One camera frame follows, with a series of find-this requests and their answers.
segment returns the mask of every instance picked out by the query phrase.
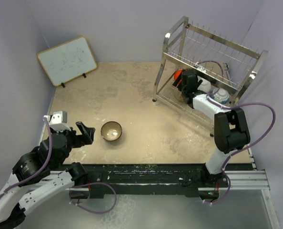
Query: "blue and white cup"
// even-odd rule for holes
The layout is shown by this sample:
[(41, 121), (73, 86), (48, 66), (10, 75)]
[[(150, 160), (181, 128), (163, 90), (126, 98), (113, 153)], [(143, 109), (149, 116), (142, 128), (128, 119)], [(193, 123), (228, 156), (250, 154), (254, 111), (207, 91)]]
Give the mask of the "blue and white cup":
[(222, 89), (222, 88), (216, 88), (213, 91), (211, 91), (210, 97), (221, 104), (227, 104), (229, 102), (229, 93), (228, 91)]

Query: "floor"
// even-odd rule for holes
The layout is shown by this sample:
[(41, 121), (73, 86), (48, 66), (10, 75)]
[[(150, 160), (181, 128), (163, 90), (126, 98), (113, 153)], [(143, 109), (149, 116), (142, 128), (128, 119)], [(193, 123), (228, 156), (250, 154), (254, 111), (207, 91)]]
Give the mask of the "floor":
[[(77, 121), (95, 127), (94, 143), (73, 149), (65, 164), (96, 163), (204, 163), (215, 144), (210, 131), (160, 102), (152, 102), (152, 89), (159, 62), (105, 62), (78, 77), (66, 87), (56, 88), (51, 106), (54, 111), (68, 112), (68, 124), (75, 130)], [(163, 79), (174, 71), (167, 64)], [(102, 139), (105, 122), (122, 125), (117, 141)], [(249, 163), (242, 152), (231, 163)]]

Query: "metal wire rack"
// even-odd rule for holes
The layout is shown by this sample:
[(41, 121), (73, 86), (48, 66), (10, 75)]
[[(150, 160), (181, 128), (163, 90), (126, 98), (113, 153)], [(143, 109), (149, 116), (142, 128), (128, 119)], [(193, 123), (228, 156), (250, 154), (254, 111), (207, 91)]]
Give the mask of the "metal wire rack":
[(206, 70), (202, 77), (212, 84), (212, 88), (227, 90), (230, 105), (235, 105), (255, 79), (267, 53), (262, 51), (259, 54), (257, 50), (252, 51), (251, 48), (221, 37), (221, 34), (215, 35), (215, 31), (211, 33), (204, 27), (189, 24), (188, 17), (182, 17), (165, 35), (161, 67), (154, 83), (153, 101), (159, 99), (212, 130), (210, 119), (174, 98), (172, 77), (158, 90), (166, 61), (182, 69), (201, 66)]

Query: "cable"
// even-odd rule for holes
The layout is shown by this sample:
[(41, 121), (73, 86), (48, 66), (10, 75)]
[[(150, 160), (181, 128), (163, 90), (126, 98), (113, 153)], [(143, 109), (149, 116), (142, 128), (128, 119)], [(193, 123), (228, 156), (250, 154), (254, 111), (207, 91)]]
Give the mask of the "cable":
[(219, 181), (217, 180), (217, 182), (216, 182), (216, 185), (215, 185), (215, 187), (214, 187), (214, 190), (213, 191), (219, 191)]
[(1, 199), (5, 194), (7, 194), (7, 192), (8, 192), (9, 190), (11, 190), (12, 188), (17, 187), (17, 186), (19, 186), (19, 185), (22, 185), (22, 184), (26, 183), (27, 181), (30, 181), (31, 179), (35, 178), (35, 177), (36, 177), (37, 175), (39, 175), (40, 172), (42, 172), (43, 169), (47, 166), (47, 164), (48, 164), (48, 162), (49, 162), (49, 160), (50, 160), (50, 158), (51, 158), (51, 152), (52, 152), (52, 136), (51, 136), (50, 125), (49, 125), (49, 123), (48, 123), (48, 121), (47, 121), (47, 119), (46, 119), (45, 117), (43, 117), (43, 121), (45, 122), (45, 125), (46, 125), (46, 128), (47, 128), (48, 137), (49, 137), (49, 144), (50, 144), (50, 145), (49, 145), (49, 150), (48, 150), (48, 155), (47, 155), (47, 158), (46, 158), (44, 164), (43, 164), (42, 167), (41, 167), (35, 174), (33, 174), (32, 176), (30, 176), (30, 177), (26, 178), (25, 180), (22, 180), (22, 181), (20, 181), (20, 182), (18, 182), (18, 183), (15, 183), (15, 184), (13, 184), (13, 185), (10, 185), (8, 188), (6, 188), (6, 189), (3, 191), (3, 193), (0, 194), (0, 199)]
[(217, 62), (217, 61), (201, 61), (201, 62), (199, 62), (198, 64), (201, 64), (201, 63), (208, 63), (208, 62), (216, 63), (216, 64), (220, 67), (220, 69), (221, 69), (222, 77), (224, 77), (223, 67), (222, 67), (222, 65), (221, 65), (219, 62)]
[(79, 188), (79, 187), (85, 187), (85, 186), (91, 186), (91, 185), (104, 185), (104, 186), (107, 186), (108, 188), (110, 188), (112, 190), (112, 192), (114, 193), (114, 196), (115, 196), (115, 201), (114, 201), (112, 207), (110, 207), (106, 211), (93, 211), (93, 210), (89, 210), (89, 209), (79, 205), (78, 203), (72, 201), (71, 197), (69, 196), (70, 197), (70, 203), (75, 205), (75, 206), (77, 206), (77, 207), (79, 207), (79, 208), (81, 208), (81, 209), (83, 209), (83, 210), (85, 210), (85, 211), (87, 211), (87, 212), (94, 213), (94, 214), (105, 214), (105, 213), (108, 213), (108, 212), (112, 211), (113, 208), (116, 205), (116, 202), (117, 202), (117, 194), (116, 194), (115, 190), (112, 188), (112, 186), (110, 186), (110, 185), (108, 185), (106, 183), (102, 183), (102, 182), (94, 182), (94, 183), (88, 183), (88, 184), (85, 184), (85, 185), (74, 186), (72, 188)]
[(273, 126), (274, 126), (274, 124), (275, 124), (275, 121), (276, 121), (276, 112), (274, 111), (274, 109), (273, 109), (270, 105), (264, 104), (264, 103), (254, 102), (254, 103), (241, 104), (241, 105), (237, 105), (237, 106), (233, 106), (233, 107), (227, 107), (227, 106), (223, 106), (222, 104), (220, 104), (220, 103), (215, 102), (214, 100), (212, 100), (212, 99), (209, 97), (208, 94), (207, 94), (206, 98), (207, 98), (207, 100), (208, 100), (210, 103), (212, 103), (212, 104), (218, 106), (218, 107), (221, 108), (221, 109), (234, 110), (234, 109), (237, 109), (237, 108), (240, 108), (240, 107), (244, 107), (244, 106), (260, 105), (260, 106), (265, 106), (265, 107), (269, 108), (269, 109), (271, 110), (271, 112), (272, 112), (272, 115), (273, 115), (272, 122), (271, 122), (270, 126), (267, 128), (267, 130), (264, 132), (263, 135), (261, 135), (256, 141), (254, 141), (253, 143), (249, 144), (248, 146), (246, 146), (246, 147), (244, 147), (244, 148), (242, 148), (242, 149), (240, 149), (240, 150), (237, 150), (237, 151), (231, 153), (231, 154), (226, 158), (226, 160), (224, 161), (224, 163), (222, 164), (222, 167), (221, 167), (222, 173), (226, 176), (226, 178), (227, 178), (227, 180), (228, 180), (228, 188), (227, 188), (225, 194), (224, 194), (221, 198), (219, 198), (217, 201), (215, 201), (215, 202), (213, 202), (213, 203), (212, 203), (212, 202), (203, 201), (203, 203), (205, 202), (205, 203), (208, 203), (208, 204), (216, 204), (216, 203), (219, 203), (221, 200), (225, 199), (225, 197), (228, 195), (228, 193), (229, 193), (229, 191), (230, 191), (230, 189), (231, 189), (231, 180), (230, 180), (230, 178), (226, 175), (226, 173), (225, 173), (225, 171), (224, 171), (224, 170), (225, 170), (225, 167), (226, 167), (226, 165), (227, 165), (227, 162), (231, 159), (232, 156), (234, 156), (234, 155), (236, 155), (236, 154), (238, 154), (238, 153), (240, 153), (240, 152), (242, 152), (242, 151), (244, 151), (244, 150), (246, 150), (246, 149), (249, 149), (249, 148), (253, 147), (253, 146), (256, 145), (258, 142), (260, 142), (262, 139), (264, 139), (265, 136), (267, 136), (267, 134), (271, 131), (271, 129), (273, 128)]

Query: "brown bowl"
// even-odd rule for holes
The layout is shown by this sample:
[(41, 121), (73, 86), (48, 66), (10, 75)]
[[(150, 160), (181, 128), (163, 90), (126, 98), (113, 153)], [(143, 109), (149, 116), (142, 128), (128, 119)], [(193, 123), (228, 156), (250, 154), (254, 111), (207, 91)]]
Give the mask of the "brown bowl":
[(115, 141), (121, 137), (122, 127), (115, 121), (110, 121), (103, 124), (101, 128), (101, 136), (104, 140)]

